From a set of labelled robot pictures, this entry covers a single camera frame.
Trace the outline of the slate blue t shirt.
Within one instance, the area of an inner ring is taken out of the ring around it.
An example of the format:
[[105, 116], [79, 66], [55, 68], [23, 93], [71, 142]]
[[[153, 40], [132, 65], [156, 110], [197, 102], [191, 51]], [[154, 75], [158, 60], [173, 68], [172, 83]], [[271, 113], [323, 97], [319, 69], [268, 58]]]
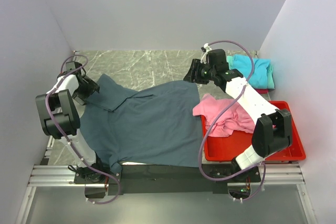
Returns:
[[80, 132], [114, 173], [121, 162], [198, 166], [201, 118], [193, 115], [200, 95], [182, 80], [135, 91], [103, 74], [100, 91], [91, 95]]

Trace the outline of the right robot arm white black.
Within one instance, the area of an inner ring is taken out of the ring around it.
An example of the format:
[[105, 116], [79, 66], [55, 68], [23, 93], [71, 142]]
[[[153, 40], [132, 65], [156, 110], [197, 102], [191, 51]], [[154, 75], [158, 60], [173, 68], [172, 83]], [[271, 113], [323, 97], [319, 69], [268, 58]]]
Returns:
[[253, 122], [251, 145], [231, 162], [228, 178], [248, 172], [272, 154], [292, 145], [292, 116], [266, 101], [237, 69], [230, 69], [222, 49], [207, 50], [203, 59], [193, 59], [184, 81], [198, 84], [214, 82], [233, 100], [211, 121], [202, 143], [218, 128], [219, 119], [233, 106], [240, 105]]

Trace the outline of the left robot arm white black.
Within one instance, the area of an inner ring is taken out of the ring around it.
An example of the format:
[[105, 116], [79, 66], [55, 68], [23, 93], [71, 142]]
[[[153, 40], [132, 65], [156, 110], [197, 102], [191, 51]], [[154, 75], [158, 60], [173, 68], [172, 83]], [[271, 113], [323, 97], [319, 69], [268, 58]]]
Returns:
[[77, 178], [101, 183], [106, 179], [102, 161], [80, 132], [80, 116], [74, 104], [86, 105], [100, 87], [86, 75], [81, 63], [69, 61], [63, 67], [52, 89], [35, 98], [41, 127], [45, 135], [60, 140], [73, 155], [76, 166], [69, 165], [68, 169]]

